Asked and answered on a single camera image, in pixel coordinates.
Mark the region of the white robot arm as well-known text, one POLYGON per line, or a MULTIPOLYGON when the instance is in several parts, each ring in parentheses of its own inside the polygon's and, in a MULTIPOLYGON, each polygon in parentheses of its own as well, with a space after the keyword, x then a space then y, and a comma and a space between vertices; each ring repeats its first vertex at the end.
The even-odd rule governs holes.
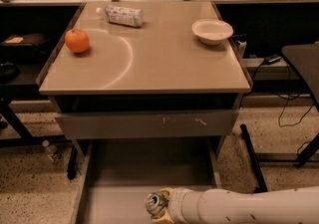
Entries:
MULTIPOLYGON (((285 46, 282 55, 318 110, 318 43, 285 46)), ((319 224, 318 200, 318 186, 251 194, 179 187, 149 194, 145 207, 158 224, 319 224)))

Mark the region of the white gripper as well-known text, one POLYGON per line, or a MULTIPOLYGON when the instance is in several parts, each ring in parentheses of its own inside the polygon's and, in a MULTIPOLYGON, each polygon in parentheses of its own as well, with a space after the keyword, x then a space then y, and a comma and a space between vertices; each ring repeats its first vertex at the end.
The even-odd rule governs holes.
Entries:
POLYGON ((152 221, 155 224, 201 224, 197 208, 201 192, 183 187, 161 188, 159 192, 169 198, 167 211, 170 216, 154 217, 152 221))

